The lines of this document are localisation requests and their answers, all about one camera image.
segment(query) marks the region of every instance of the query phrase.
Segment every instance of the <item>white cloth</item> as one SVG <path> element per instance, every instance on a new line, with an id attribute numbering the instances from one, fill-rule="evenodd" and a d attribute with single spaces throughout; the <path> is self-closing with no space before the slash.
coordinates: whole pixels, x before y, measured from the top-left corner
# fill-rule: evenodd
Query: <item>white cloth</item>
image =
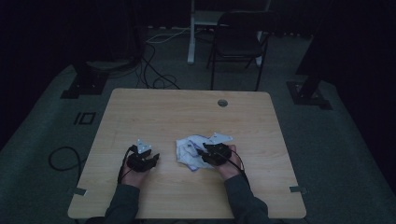
<path id="1" fill-rule="evenodd" d="M 213 168 L 202 160 L 196 150 L 198 148 L 206 152 L 203 145 L 206 141 L 207 138 L 201 135 L 191 135 L 187 138 L 176 140 L 177 161 L 186 164 L 192 171 L 197 171 L 199 168 Z"/>

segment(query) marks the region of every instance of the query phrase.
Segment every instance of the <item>light wood tabletop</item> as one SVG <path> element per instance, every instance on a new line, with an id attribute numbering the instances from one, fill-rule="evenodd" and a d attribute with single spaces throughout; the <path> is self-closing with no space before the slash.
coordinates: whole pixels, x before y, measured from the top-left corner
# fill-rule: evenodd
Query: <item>light wood tabletop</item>
<path id="1" fill-rule="evenodd" d="M 228 102 L 219 106 L 218 100 Z M 92 144 L 68 215 L 102 217 L 117 186 L 123 156 L 137 139 L 160 159 L 141 188 L 136 218 L 233 218 L 214 169 L 190 171 L 177 162 L 176 140 L 227 134 L 245 164 L 254 195 L 270 218 L 302 218 L 305 207 L 271 97 L 250 91 L 115 89 Z"/>

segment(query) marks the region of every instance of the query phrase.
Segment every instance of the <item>hand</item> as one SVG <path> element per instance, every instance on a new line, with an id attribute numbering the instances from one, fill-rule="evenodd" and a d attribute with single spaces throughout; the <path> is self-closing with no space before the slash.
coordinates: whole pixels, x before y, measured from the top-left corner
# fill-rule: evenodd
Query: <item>hand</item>
<path id="1" fill-rule="evenodd" d="M 231 151 L 236 152 L 235 145 L 230 145 L 228 147 L 230 148 Z M 236 156 L 235 153 L 231 153 L 230 161 L 232 161 L 233 163 L 238 165 L 239 168 L 241 168 L 241 161 L 239 160 L 239 158 Z M 233 176 L 241 174 L 239 170 L 228 161 L 220 166 L 215 166 L 215 169 L 220 173 L 223 180 L 227 180 Z"/>
<path id="2" fill-rule="evenodd" d="M 136 172 L 129 168 L 125 162 L 122 170 L 123 179 L 121 180 L 121 184 L 134 186 L 140 189 L 146 179 L 146 176 L 149 175 L 149 171 L 150 170 L 147 170 L 146 172 Z"/>

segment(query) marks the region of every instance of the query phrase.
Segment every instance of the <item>dark background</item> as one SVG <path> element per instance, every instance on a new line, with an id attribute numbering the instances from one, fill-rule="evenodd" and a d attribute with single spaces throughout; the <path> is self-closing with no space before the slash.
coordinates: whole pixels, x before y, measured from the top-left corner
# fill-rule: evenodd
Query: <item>dark background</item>
<path id="1" fill-rule="evenodd" d="M 197 0 L 197 9 L 233 9 L 235 2 Z M 244 4 L 254 8 L 264 2 Z M 190 7 L 185 0 L 2 1 L 0 148 L 67 65 L 134 56 L 125 47 L 134 40 L 125 36 L 136 24 L 187 27 Z M 282 16 L 282 33 L 314 36 L 297 73 L 337 88 L 395 190 L 394 1 L 275 0 L 270 9 Z"/>

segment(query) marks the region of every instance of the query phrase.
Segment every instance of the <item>gray long sleeve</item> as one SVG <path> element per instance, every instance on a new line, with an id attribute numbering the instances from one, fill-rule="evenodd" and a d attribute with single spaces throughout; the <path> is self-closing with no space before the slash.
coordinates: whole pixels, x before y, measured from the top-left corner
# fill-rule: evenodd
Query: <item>gray long sleeve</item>
<path id="1" fill-rule="evenodd" d="M 267 204 L 254 197 L 248 183 L 241 175 L 229 178 L 224 182 L 224 186 L 236 223 L 272 223 L 268 217 Z"/>
<path id="2" fill-rule="evenodd" d="M 106 210 L 106 224 L 131 224 L 137 214 L 140 189 L 117 185 L 116 192 Z"/>

